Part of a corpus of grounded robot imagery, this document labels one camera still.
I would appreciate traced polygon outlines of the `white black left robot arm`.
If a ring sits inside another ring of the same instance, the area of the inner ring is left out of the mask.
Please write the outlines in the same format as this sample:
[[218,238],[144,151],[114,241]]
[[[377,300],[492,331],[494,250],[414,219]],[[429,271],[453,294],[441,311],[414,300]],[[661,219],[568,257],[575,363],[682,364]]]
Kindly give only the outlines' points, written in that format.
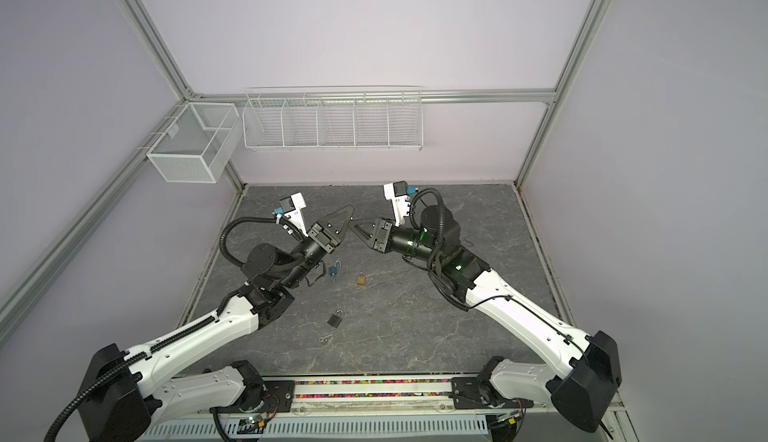
[[[231,220],[220,232],[218,249],[243,272],[245,282],[227,293],[215,309],[168,334],[125,350],[110,344],[97,351],[77,395],[54,419],[45,440],[56,440],[74,413],[80,415],[91,441],[134,441],[167,419],[202,409],[202,404],[192,401],[196,395],[213,407],[259,404],[263,381],[246,361],[209,376],[177,375],[218,348],[277,320],[294,300],[290,288],[342,244],[353,214],[353,206],[346,205],[307,229],[298,226],[299,213]],[[244,223],[277,224],[297,244],[286,252],[262,243],[241,261],[228,250],[227,238]]]

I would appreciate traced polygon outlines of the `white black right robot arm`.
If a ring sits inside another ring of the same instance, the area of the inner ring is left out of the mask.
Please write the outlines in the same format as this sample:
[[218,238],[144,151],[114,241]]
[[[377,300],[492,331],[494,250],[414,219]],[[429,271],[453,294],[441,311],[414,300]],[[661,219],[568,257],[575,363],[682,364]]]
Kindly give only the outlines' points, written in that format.
[[452,381],[459,409],[547,404],[576,428],[594,433],[622,382],[618,346],[603,331],[589,334],[525,297],[461,240],[461,226],[434,187],[406,182],[384,189],[392,218],[355,222],[351,230],[372,250],[422,262],[433,286],[452,306],[478,311],[524,342],[545,363],[526,369],[492,357],[474,377]]

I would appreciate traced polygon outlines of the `blue padlock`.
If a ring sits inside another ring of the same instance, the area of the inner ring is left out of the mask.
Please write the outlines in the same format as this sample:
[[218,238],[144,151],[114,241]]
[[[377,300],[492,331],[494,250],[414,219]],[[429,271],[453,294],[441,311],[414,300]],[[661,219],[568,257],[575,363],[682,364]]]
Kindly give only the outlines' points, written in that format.
[[342,262],[340,260],[336,260],[331,267],[328,270],[328,273],[331,277],[336,277],[342,267]]

